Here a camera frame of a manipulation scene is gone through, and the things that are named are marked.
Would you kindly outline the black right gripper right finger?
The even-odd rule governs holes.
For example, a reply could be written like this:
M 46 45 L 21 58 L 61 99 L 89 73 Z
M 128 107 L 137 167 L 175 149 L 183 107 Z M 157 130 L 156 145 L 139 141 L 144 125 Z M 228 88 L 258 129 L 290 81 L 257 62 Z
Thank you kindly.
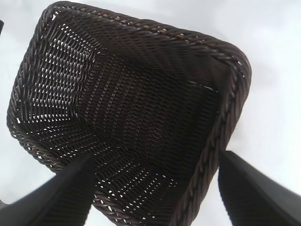
M 299 226 L 301 197 L 232 151 L 219 154 L 218 186 L 234 226 Z

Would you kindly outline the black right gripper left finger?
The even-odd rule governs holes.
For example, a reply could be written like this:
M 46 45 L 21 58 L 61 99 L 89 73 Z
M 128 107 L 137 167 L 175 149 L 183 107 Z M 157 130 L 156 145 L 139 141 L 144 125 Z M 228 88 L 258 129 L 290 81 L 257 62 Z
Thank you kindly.
M 0 209 L 2 226 L 82 226 L 95 192 L 95 159 L 76 158 L 44 185 Z

